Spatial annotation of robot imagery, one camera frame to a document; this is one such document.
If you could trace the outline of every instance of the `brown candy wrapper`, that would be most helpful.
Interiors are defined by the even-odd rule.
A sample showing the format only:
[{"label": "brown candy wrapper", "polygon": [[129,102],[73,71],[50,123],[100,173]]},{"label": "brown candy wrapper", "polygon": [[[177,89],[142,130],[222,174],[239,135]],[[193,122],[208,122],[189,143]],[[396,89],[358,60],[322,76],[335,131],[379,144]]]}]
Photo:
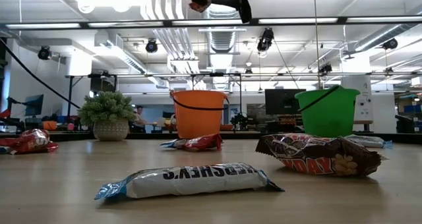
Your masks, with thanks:
[{"label": "brown candy wrapper", "polygon": [[381,164],[377,152],[343,137],[267,135],[261,137],[255,151],[274,156],[290,169],[312,175],[367,176]]}]

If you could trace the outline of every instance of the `white flower pot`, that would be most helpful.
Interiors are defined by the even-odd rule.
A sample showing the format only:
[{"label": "white flower pot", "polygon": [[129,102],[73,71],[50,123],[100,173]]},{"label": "white flower pot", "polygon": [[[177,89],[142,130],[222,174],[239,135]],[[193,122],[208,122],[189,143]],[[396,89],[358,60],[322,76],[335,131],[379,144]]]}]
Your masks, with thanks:
[{"label": "white flower pot", "polygon": [[129,133],[127,119],[110,121],[98,121],[94,124],[94,136],[100,141],[122,141]]}]

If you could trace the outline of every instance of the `table surface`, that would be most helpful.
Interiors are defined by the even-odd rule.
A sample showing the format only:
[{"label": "table surface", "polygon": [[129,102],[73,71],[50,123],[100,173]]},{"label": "table surface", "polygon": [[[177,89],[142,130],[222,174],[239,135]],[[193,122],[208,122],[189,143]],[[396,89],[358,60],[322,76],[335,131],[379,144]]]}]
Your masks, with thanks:
[{"label": "table surface", "polygon": [[[365,179],[291,172],[226,140],[222,152],[163,150],[158,140],[62,142],[54,154],[0,156],[2,223],[420,223],[422,146],[379,150],[390,160]],[[155,167],[242,161],[286,192],[244,190],[143,200],[94,201],[102,184]]]}]

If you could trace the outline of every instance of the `orange bucket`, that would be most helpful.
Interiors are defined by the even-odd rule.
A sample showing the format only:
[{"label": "orange bucket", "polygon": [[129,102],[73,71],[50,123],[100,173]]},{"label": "orange bucket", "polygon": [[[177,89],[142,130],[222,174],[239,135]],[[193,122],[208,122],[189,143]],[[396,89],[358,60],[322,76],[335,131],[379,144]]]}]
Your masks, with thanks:
[{"label": "orange bucket", "polygon": [[220,133],[224,100],[221,92],[189,90],[170,92],[174,100],[177,132],[180,138],[198,138]]},{"label": "orange bucket", "polygon": [[42,123],[43,128],[45,130],[56,130],[57,129],[57,122],[56,121],[44,121]]}]

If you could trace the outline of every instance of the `potted plant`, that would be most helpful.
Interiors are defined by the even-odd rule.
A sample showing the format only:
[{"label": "potted plant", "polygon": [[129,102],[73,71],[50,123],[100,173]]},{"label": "potted plant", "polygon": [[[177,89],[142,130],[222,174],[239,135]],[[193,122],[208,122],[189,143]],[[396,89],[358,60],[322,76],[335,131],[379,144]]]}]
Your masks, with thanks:
[{"label": "potted plant", "polygon": [[129,133],[128,121],[134,121],[132,98],[121,92],[100,92],[98,96],[85,96],[85,104],[78,110],[81,123],[94,125],[94,136],[100,141],[120,141]]}]

